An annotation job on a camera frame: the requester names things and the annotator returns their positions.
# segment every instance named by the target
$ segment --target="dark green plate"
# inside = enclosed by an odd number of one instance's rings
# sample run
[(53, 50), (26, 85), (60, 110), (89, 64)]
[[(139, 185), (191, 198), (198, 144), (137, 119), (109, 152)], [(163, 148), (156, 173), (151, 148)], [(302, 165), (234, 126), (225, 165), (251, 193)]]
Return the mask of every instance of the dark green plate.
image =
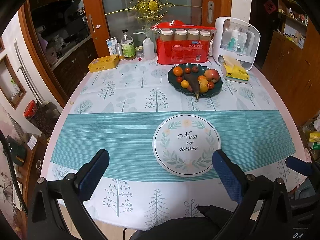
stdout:
[[(191, 63), (187, 63), (187, 64), (179, 64), (179, 66), (183, 69), (183, 72), (184, 72), (184, 69), (186, 67), (189, 67), (189, 68), (192, 68), (193, 66), (197, 66), (199, 68), (199, 72), (198, 73), (193, 73), (191, 71), (191, 73), (195, 76), (200, 76), (200, 75), (204, 75), (204, 72), (207, 70), (207, 69), (210, 69), (209, 67), (207, 66), (201, 66), (200, 64), (191, 64)], [(174, 75), (173, 73), (173, 69), (175, 68), (175, 66), (168, 72), (168, 81), (171, 85), (173, 85), (173, 87), (187, 95), (187, 96), (195, 96), (195, 93), (193, 92), (189, 92), (188, 89), (186, 88), (183, 88), (178, 82), (177, 82), (177, 77)], [(221, 78), (219, 79), (219, 81), (217, 83), (214, 84), (214, 88), (213, 89), (209, 89), (206, 93), (200, 93), (199, 94), (199, 97), (200, 98), (204, 98), (204, 97), (212, 97), (214, 95), (217, 95), (220, 90), (222, 88), (222, 80)]]

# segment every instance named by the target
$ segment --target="glass bottle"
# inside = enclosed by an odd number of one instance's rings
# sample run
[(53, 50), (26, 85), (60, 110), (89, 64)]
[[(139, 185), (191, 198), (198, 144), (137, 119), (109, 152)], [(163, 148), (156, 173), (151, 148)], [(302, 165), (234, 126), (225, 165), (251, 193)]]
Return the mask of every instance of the glass bottle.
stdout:
[(122, 33), (123, 33), (123, 36), (121, 39), (121, 46), (122, 46), (124, 58), (126, 60), (132, 60), (136, 58), (133, 38), (128, 34), (128, 30), (122, 30)]

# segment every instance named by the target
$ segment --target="gold metal ornament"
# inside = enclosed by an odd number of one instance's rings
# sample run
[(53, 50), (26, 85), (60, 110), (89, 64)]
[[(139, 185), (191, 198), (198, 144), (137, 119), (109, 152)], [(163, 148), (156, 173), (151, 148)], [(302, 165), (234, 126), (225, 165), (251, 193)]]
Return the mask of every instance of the gold metal ornament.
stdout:
[(172, 4), (168, 2), (168, 0), (131, 0), (130, 7), (123, 10), (106, 13), (106, 15), (117, 12), (135, 11), (137, 13), (137, 20), (143, 21), (145, 27), (147, 27), (149, 24), (154, 25), (159, 23), (163, 16), (167, 13), (168, 8), (173, 6), (202, 8), (201, 6)]

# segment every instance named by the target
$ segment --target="wooden floor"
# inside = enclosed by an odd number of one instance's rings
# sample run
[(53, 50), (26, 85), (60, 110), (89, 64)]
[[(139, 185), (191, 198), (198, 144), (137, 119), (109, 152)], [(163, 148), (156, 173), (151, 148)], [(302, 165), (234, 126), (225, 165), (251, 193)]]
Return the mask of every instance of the wooden floor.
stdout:
[[(65, 206), (59, 205), (63, 218), (69, 228), (70, 233), (81, 239), (81, 236), (79, 235), (78, 231), (76, 230), (75, 225), (72, 223), (72, 220), (69, 216), (69, 213), (66, 209)], [(123, 229), (121, 227), (116, 227), (113, 225), (109, 225), (106, 223), (103, 223), (101, 221), (96, 221), (95, 220), (96, 225), (100, 228), (100, 230), (102, 231), (102, 233), (104, 233), (104, 235), (108, 238), (108, 240), (122, 240), (123, 239)], [(135, 232), (136, 230), (133, 229), (127, 229), (125, 231), (125, 240), (129, 240), (129, 238), (132, 236), (132, 234)]]

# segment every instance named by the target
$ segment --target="blue gripper pad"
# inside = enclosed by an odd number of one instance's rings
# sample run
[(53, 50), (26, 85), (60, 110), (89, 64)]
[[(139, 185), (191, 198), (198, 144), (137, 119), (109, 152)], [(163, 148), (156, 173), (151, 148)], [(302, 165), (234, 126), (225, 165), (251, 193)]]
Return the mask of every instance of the blue gripper pad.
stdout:
[(312, 173), (311, 163), (306, 163), (293, 156), (289, 156), (285, 160), (285, 165), (303, 176), (309, 176)]
[(91, 198), (104, 172), (109, 166), (109, 153), (100, 149), (89, 163), (85, 163), (76, 174), (75, 186), (81, 202)]
[(240, 204), (247, 184), (243, 171), (233, 164), (222, 150), (216, 150), (212, 154), (212, 165), (231, 200)]

